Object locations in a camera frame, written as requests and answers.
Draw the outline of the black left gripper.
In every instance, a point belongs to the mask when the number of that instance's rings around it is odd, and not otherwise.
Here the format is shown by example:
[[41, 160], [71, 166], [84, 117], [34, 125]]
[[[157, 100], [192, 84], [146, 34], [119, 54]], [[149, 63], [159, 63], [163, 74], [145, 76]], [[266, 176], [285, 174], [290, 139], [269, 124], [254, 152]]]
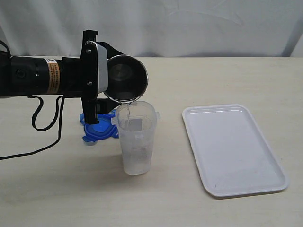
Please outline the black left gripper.
[[[81, 98], [85, 123], [98, 123], [97, 114], [107, 114], [114, 109], [114, 101], [109, 98], [98, 98], [98, 51], [96, 38], [98, 31], [83, 32], [80, 58], [62, 59], [64, 75], [67, 79], [64, 95], [66, 98]], [[107, 59], [124, 55], [106, 42], [98, 42], [107, 51]]]

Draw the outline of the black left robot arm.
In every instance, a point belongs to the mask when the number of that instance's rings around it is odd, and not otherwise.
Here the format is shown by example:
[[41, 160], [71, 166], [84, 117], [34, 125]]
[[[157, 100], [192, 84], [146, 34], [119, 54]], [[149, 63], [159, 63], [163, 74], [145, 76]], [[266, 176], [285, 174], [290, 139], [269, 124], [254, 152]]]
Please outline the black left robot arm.
[[80, 98], [85, 123], [98, 123], [97, 114], [111, 109], [112, 101], [98, 99], [107, 90], [108, 60], [121, 54], [110, 44], [97, 42], [98, 31], [83, 32], [79, 58], [62, 59], [12, 56], [1, 42], [0, 97], [63, 95]]

